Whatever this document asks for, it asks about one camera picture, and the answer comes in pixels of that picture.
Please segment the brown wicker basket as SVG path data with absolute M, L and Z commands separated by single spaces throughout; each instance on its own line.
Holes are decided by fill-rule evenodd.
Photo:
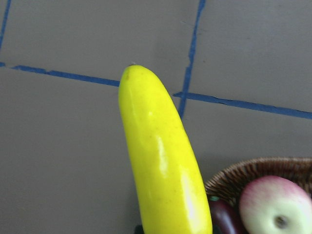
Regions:
M 308 157 L 261 157 L 232 164 L 205 182 L 206 195 L 219 197 L 237 209 L 244 187 L 263 176 L 288 179 L 312 195 L 312 159 Z

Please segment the brown paper table cover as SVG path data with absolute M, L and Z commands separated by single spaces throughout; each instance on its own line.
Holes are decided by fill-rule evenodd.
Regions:
M 168 89 L 204 179 L 311 157 L 311 1 L 3 0 L 1 233 L 134 232 L 117 103 L 132 63 Z

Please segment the dark purple eggplant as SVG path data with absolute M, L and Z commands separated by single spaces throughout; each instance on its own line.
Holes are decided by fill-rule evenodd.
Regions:
M 209 197 L 214 234 L 245 234 L 237 211 L 217 196 Z

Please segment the red green apple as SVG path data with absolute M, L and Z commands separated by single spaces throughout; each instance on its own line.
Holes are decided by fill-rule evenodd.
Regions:
M 248 183 L 240 196 L 239 213 L 250 234 L 312 232 L 312 199 L 297 184 L 278 176 Z

